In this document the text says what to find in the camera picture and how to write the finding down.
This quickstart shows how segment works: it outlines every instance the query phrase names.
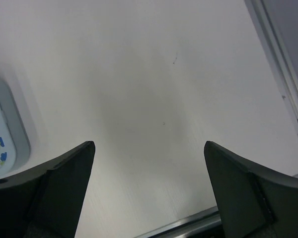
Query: metal edge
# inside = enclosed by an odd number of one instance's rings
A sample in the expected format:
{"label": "metal edge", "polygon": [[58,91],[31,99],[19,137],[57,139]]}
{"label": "metal edge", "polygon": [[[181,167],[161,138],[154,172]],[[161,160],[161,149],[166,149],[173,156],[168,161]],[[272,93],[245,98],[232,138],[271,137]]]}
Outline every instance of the metal edge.
{"label": "metal edge", "polygon": [[184,226],[185,224],[191,224],[191,223],[194,223],[194,222],[197,222],[197,221],[202,221],[203,219],[205,219],[205,223],[202,222],[200,225],[198,225],[197,227],[195,227],[194,229],[195,230],[199,230],[199,226],[201,227],[201,229],[210,229],[212,227],[214,227],[214,223],[216,224],[221,224],[221,219],[219,218],[219,221],[217,220],[216,222],[214,220],[208,220],[207,218],[209,218],[210,216],[212,215],[218,215],[218,207],[215,206],[215,207],[211,207],[209,209],[206,209],[204,211],[201,211],[199,213],[196,213],[194,215],[191,215],[189,217],[186,217],[186,218],[183,218],[181,220],[178,220],[176,222],[173,222],[173,223],[170,223],[166,226],[163,226],[163,227],[160,227],[156,230],[153,230],[153,231],[150,231],[148,233],[145,233],[143,235],[140,235],[136,238],[149,238],[149,237],[152,237],[152,236],[156,236],[156,235],[159,235],[161,233],[164,233],[166,231],[171,231],[175,228],[179,228],[181,226]]}

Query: scratch mark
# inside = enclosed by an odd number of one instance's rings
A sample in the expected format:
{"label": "scratch mark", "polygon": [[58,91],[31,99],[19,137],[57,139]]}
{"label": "scratch mark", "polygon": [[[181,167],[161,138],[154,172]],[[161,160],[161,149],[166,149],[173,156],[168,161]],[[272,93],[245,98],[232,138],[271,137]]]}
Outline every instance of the scratch mark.
{"label": "scratch mark", "polygon": [[175,55],[175,59],[174,59],[173,64],[175,64],[175,62],[177,61],[177,59],[178,59],[178,52],[177,52],[177,54]]}

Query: gray wall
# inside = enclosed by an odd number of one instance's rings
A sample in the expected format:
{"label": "gray wall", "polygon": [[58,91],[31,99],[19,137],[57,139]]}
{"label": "gray wall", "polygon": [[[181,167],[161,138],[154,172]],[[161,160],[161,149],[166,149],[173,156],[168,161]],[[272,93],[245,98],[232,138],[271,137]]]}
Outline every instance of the gray wall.
{"label": "gray wall", "polygon": [[298,0],[266,0],[265,5],[282,34],[298,77]]}

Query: white table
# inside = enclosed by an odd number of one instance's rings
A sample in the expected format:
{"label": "white table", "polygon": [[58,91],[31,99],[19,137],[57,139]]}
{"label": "white table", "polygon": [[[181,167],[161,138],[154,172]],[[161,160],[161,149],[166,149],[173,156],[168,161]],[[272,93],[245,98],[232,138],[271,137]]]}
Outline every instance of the white table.
{"label": "white table", "polygon": [[215,206],[207,140],[298,174],[242,0],[0,0],[0,75],[32,145],[21,170],[96,144],[78,238],[134,237]]}

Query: tabletop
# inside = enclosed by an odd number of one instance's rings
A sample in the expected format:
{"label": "tabletop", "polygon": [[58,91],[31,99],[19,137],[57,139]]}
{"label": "tabletop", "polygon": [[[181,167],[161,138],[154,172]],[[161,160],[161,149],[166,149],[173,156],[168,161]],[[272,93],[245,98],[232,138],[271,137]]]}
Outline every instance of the tabletop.
{"label": "tabletop", "polygon": [[216,205],[214,141],[288,175],[298,139],[241,0],[0,0],[0,76],[33,167],[92,140],[76,237],[135,237]]}

